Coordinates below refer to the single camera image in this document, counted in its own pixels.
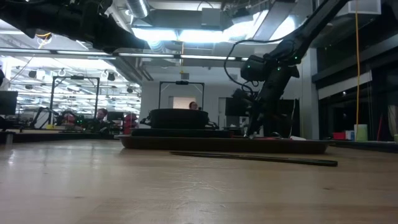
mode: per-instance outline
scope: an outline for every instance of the desk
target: desk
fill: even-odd
[[[2,224],[396,223],[398,154],[330,147],[338,167],[171,156],[118,141],[0,149]]]

